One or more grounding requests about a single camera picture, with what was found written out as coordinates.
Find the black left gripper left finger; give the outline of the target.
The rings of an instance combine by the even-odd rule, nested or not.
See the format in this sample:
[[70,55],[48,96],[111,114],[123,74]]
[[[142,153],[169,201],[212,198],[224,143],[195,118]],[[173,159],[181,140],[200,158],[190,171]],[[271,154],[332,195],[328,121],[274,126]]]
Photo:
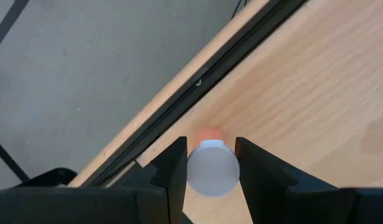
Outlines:
[[179,137],[110,187],[0,190],[0,223],[181,223],[186,164],[187,139]]

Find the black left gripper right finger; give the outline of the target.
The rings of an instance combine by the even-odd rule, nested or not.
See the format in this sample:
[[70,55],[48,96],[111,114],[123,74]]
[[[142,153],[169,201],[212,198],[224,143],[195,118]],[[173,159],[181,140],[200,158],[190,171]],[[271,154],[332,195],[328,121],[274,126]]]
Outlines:
[[335,187],[243,137],[235,154],[254,223],[383,223],[383,187]]

